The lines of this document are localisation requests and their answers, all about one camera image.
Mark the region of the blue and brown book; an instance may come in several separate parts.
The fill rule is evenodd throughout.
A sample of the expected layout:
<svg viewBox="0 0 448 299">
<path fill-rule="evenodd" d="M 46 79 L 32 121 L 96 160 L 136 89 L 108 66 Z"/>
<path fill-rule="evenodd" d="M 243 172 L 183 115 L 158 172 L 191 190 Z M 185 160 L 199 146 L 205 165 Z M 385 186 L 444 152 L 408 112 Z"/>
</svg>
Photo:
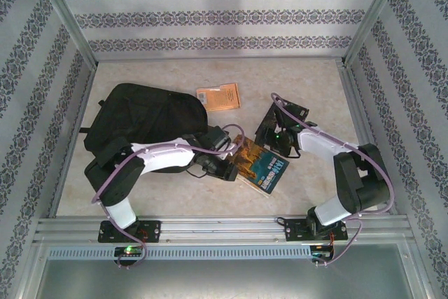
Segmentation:
<svg viewBox="0 0 448 299">
<path fill-rule="evenodd" d="M 237 167 L 239 178 L 269 197 L 288 168 L 289 161 L 245 137 L 237 152 L 230 158 Z"/>
</svg>

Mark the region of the orange book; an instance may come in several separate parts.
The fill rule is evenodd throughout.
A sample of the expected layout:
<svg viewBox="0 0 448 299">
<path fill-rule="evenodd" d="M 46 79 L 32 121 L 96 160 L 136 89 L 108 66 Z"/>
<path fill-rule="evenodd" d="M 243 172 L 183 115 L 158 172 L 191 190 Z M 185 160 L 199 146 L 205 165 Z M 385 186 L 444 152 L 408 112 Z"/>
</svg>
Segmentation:
<svg viewBox="0 0 448 299">
<path fill-rule="evenodd" d="M 223 111 L 241 107 L 237 83 L 198 88 L 196 90 L 196 97 L 207 111 Z"/>
</svg>

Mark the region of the black backpack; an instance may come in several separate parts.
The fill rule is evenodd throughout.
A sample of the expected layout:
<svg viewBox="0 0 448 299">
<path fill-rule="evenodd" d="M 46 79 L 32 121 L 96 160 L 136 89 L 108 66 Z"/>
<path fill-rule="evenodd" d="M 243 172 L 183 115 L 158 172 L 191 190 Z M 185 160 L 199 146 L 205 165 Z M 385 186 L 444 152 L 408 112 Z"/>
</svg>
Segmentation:
<svg viewBox="0 0 448 299">
<path fill-rule="evenodd" d="M 209 129 L 202 103 L 187 93 L 121 83 L 99 105 L 84 140 L 85 149 L 94 155 L 88 167 L 106 166 L 119 145 L 155 144 Z"/>
</svg>

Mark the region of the right controller board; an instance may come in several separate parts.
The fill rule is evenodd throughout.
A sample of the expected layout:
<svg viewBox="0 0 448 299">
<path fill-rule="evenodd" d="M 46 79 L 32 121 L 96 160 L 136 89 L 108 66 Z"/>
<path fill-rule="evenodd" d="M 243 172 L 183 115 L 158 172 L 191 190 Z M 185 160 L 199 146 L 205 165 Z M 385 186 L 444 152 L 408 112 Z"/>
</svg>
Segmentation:
<svg viewBox="0 0 448 299">
<path fill-rule="evenodd" d="M 312 260 L 318 263 L 328 263 L 333 259 L 335 253 L 333 245 L 312 245 L 310 251 Z"/>
</svg>

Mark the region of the controller board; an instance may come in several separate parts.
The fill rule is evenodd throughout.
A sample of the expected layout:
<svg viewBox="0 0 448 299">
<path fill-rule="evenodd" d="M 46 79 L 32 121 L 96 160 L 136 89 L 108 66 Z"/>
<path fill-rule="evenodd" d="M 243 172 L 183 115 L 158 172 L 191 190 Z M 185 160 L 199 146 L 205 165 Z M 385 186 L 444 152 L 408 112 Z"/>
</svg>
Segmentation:
<svg viewBox="0 0 448 299">
<path fill-rule="evenodd" d="M 140 258 L 144 254 L 144 250 L 141 246 L 119 246 L 115 248 L 114 257 L 115 258 Z"/>
<path fill-rule="evenodd" d="M 312 245 L 310 251 L 312 260 L 318 263 L 328 263 L 333 259 L 335 253 L 333 245 Z"/>
</svg>

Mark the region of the left controller board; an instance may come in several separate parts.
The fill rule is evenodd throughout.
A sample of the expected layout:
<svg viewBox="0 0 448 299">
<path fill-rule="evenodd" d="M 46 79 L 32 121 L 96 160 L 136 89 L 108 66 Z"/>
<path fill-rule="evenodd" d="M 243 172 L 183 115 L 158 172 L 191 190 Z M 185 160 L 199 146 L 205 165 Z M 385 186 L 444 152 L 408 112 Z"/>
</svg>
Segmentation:
<svg viewBox="0 0 448 299">
<path fill-rule="evenodd" d="M 119 246 L 115 248 L 114 257 L 115 258 L 140 258 L 144 254 L 144 250 L 141 246 Z"/>
</svg>

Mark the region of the grey metal front panel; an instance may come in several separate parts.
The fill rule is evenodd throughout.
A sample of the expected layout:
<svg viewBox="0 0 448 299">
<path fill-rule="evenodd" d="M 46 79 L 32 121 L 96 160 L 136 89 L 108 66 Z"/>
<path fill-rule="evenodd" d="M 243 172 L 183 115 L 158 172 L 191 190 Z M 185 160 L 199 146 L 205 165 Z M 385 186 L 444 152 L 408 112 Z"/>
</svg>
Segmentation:
<svg viewBox="0 0 448 299">
<path fill-rule="evenodd" d="M 51 260 L 36 299 L 414 299 L 402 270 L 315 268 L 303 260 Z"/>
</svg>

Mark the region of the aluminium back frame rail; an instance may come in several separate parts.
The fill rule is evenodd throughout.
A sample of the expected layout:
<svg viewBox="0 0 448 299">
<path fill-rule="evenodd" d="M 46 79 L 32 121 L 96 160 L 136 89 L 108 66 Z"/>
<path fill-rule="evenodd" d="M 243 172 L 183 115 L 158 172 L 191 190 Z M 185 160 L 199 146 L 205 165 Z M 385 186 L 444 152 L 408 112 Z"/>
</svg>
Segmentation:
<svg viewBox="0 0 448 299">
<path fill-rule="evenodd" d="M 251 55 L 251 56 L 243 56 L 243 55 L 224 55 L 224 56 L 204 56 L 204 57 L 168 57 L 168 58 L 129 58 L 129 59 L 109 59 L 109 60 L 98 60 L 98 64 L 100 63 L 137 63 L 137 62 L 168 62 L 168 61 L 202 61 L 202 60 L 332 60 L 332 61 L 344 61 L 343 57 L 338 56 L 297 56 L 297 55 L 287 55 L 287 56 L 272 56 L 272 55 Z"/>
</svg>

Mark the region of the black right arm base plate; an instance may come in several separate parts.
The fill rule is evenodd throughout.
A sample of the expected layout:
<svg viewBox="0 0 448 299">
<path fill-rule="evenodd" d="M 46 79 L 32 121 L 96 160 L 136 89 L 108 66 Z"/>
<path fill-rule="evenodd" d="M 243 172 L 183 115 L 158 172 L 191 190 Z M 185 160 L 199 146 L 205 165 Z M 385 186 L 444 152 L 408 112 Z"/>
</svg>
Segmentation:
<svg viewBox="0 0 448 299">
<path fill-rule="evenodd" d="M 314 232 L 305 218 L 287 218 L 283 221 L 287 242 L 330 242 L 347 241 L 348 234 L 345 224 L 338 221 L 332 225 L 320 227 Z"/>
</svg>

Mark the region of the aluminium mounting rail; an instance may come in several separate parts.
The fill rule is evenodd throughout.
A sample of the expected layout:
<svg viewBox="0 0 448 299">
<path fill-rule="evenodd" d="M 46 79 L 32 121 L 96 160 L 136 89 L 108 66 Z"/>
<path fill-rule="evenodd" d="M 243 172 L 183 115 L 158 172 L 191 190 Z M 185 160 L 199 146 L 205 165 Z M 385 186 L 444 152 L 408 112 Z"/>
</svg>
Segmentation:
<svg viewBox="0 0 448 299">
<path fill-rule="evenodd" d="M 104 216 L 60 216 L 38 220 L 33 244 L 48 246 L 97 245 L 100 223 Z M 275 216 L 147 216 L 161 222 L 161 245 L 268 245 L 287 244 L 284 229 Z M 408 218 L 398 216 L 364 216 L 363 228 L 356 242 L 389 243 L 414 239 Z"/>
</svg>

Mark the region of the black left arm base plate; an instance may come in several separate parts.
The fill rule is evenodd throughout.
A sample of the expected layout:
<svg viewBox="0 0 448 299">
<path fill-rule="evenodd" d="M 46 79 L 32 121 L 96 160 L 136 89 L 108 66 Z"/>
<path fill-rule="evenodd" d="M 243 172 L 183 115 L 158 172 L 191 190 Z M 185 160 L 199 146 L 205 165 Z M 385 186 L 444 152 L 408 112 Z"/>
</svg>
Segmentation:
<svg viewBox="0 0 448 299">
<path fill-rule="evenodd" d="M 160 221 L 137 221 L 125 232 L 143 243 L 158 243 L 161 231 Z M 97 238 L 99 243 L 132 243 L 134 240 L 122 234 L 110 221 L 102 221 Z"/>
</svg>

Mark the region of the aluminium left side rail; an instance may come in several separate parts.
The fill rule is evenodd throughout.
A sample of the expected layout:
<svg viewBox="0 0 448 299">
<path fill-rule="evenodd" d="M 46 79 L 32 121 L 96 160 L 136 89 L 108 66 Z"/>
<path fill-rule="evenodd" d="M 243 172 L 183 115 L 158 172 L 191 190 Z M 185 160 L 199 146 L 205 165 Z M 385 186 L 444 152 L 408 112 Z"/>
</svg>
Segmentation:
<svg viewBox="0 0 448 299">
<path fill-rule="evenodd" d="M 54 188 L 52 189 L 52 195 L 48 203 L 48 207 L 46 208 L 45 213 L 43 214 L 46 218 L 56 217 L 59 203 L 62 197 L 62 192 L 64 189 L 64 184 L 66 182 L 72 157 L 76 149 L 78 134 L 81 129 L 85 110 L 88 105 L 88 100 L 96 72 L 97 72 L 97 66 L 94 66 L 92 70 L 89 70 L 88 76 L 85 82 L 83 83 L 82 87 L 83 90 L 81 92 L 81 95 L 76 101 L 77 105 L 73 108 L 71 107 L 69 108 L 69 113 L 71 112 L 74 113 L 73 115 L 74 120 L 70 124 L 71 128 L 69 129 L 69 138 L 67 140 L 66 146 L 64 147 L 64 156 L 59 166 L 57 179 L 55 181 Z"/>
</svg>

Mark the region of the aluminium right frame post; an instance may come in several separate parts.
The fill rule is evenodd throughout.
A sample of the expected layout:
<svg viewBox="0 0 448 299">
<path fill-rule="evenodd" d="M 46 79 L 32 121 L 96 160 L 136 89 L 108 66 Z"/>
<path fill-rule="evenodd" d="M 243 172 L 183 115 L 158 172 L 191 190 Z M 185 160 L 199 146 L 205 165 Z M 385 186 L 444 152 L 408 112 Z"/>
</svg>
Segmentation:
<svg viewBox="0 0 448 299">
<path fill-rule="evenodd" d="M 370 33 L 371 28 L 374 23 L 377 21 L 380 13 L 382 12 L 383 7 L 386 5 L 387 0 L 373 0 L 370 7 L 368 8 L 365 17 L 362 19 L 359 28 L 354 34 L 352 41 L 342 58 L 343 65 L 345 67 L 350 66 L 355 57 L 358 54 L 362 44 L 365 42 L 368 34 Z"/>
</svg>

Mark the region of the aluminium frame post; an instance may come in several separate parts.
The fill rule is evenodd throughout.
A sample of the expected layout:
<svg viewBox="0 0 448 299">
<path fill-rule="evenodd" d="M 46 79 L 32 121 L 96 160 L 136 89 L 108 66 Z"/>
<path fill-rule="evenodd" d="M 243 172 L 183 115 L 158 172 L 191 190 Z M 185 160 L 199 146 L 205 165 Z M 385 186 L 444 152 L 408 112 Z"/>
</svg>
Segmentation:
<svg viewBox="0 0 448 299">
<path fill-rule="evenodd" d="M 362 44 L 365 42 L 368 34 L 370 33 L 371 28 L 374 23 L 377 21 L 380 13 L 382 12 L 383 7 L 386 5 L 387 0 L 373 0 L 370 7 L 368 8 L 365 17 L 362 19 L 359 28 L 354 34 L 352 41 L 342 58 L 343 65 L 345 67 L 350 66 L 355 57 L 358 54 Z"/>
<path fill-rule="evenodd" d="M 91 69 L 96 69 L 98 61 L 80 26 L 78 25 L 75 16 L 67 5 L 66 0 L 50 0 L 50 2 L 57 12 L 60 20 L 66 26 L 84 60 L 87 62 Z"/>
</svg>

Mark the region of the aluminium left frame post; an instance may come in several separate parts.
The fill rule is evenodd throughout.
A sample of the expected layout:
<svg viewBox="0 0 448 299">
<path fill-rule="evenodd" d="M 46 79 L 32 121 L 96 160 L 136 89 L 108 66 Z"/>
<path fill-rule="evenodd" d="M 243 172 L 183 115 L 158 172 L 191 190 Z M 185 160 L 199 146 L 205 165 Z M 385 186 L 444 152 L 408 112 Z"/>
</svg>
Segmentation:
<svg viewBox="0 0 448 299">
<path fill-rule="evenodd" d="M 50 0 L 50 2 L 57 12 L 60 20 L 66 26 L 84 60 L 87 62 L 91 69 L 96 69 L 98 61 L 80 26 L 78 25 L 75 16 L 67 5 L 66 0 Z"/>
</svg>

